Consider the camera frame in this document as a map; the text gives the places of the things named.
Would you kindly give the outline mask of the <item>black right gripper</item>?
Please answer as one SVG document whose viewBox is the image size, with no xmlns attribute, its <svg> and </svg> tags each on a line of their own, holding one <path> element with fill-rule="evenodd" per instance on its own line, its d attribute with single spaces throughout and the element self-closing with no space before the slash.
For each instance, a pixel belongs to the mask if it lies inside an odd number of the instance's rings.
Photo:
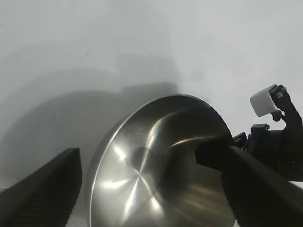
<svg viewBox="0 0 303 227">
<path fill-rule="evenodd" d="M 246 142 L 245 132 L 233 137 L 236 147 L 243 148 Z M 247 152 L 288 181 L 303 180 L 302 128 L 270 130 L 268 124 L 254 124 Z"/>
</svg>

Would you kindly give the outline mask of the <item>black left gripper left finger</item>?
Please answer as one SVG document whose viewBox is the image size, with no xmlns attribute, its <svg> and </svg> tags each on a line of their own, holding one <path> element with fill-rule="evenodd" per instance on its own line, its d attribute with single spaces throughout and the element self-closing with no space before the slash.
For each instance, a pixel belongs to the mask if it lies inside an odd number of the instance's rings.
<svg viewBox="0 0 303 227">
<path fill-rule="evenodd" d="M 0 194 L 2 227 L 64 227 L 82 184 L 79 148 L 68 148 Z"/>
</svg>

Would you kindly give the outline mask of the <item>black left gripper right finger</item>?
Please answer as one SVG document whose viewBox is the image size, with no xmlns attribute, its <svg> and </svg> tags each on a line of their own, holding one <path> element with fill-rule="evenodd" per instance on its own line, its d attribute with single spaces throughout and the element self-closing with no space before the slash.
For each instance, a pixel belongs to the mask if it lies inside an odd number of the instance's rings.
<svg viewBox="0 0 303 227">
<path fill-rule="evenodd" d="M 200 146 L 198 164 L 221 172 L 224 194 L 241 227 L 301 227 L 303 191 L 247 152 Z"/>
</svg>

